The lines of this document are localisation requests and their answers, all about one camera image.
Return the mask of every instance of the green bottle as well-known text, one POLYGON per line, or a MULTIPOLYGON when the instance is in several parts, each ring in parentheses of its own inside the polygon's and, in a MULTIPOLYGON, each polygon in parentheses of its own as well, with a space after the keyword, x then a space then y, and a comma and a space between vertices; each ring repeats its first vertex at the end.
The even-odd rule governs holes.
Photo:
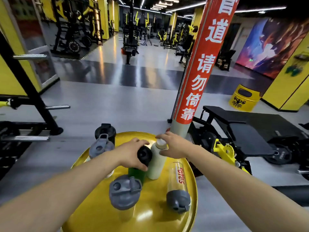
MULTIPOLYGON (((144 165, 148 167, 151 159, 152 159, 152 152, 151 150, 146 147, 142 146, 138 151, 137 151, 137 157, 139 161, 141 161, 144 165)), ((142 184, 144 184, 146 172, 139 170, 137 168, 129 168, 128 170, 128 175, 129 177, 134 177, 136 179, 139 179, 142 184)))

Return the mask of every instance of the wall mural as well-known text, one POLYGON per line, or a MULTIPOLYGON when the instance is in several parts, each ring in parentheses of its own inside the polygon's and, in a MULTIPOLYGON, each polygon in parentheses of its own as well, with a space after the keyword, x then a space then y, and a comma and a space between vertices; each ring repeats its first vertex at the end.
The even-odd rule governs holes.
POLYGON ((236 63, 276 78, 309 31, 309 19, 262 19, 255 23, 236 63))

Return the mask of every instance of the red pole wrap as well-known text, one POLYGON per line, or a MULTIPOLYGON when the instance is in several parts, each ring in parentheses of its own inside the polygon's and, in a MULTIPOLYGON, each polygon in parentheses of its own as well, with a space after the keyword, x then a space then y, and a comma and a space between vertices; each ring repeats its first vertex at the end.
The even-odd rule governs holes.
POLYGON ((173 119, 190 124, 239 0, 207 0, 173 119))

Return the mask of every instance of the yellow round table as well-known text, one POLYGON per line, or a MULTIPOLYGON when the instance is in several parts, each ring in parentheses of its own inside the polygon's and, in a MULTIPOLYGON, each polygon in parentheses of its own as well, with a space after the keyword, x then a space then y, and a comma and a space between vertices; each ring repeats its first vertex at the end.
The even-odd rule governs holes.
MULTIPOLYGON (((148 140, 149 148, 156 141, 153 134, 125 132, 116 135, 115 146, 134 137, 148 140)), ((89 156, 88 151, 89 149, 78 158, 72 167, 84 163, 89 156)), ((109 184, 118 176, 128 174, 127 168, 122 166, 116 168, 113 175, 104 179, 80 204, 63 224, 62 230, 64 232, 189 231, 193 226, 197 210, 197 186, 189 163, 186 159, 181 159, 191 197, 190 210, 179 215, 167 207, 168 166, 174 161, 175 159, 167 158, 159 179, 151 180, 146 177, 139 201, 127 212, 115 209, 109 200, 109 184)))

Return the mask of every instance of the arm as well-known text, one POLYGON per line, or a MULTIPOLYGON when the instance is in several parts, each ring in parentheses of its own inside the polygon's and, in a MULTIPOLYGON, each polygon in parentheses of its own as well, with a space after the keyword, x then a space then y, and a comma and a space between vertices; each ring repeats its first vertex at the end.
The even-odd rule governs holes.
POLYGON ((57 231, 91 191, 116 167, 147 167, 137 158, 149 144, 137 138, 27 191, 0 208, 2 231, 57 231))
POLYGON ((309 212, 276 189, 178 135, 157 138, 169 147, 161 155, 191 161, 251 231, 309 230, 309 212))

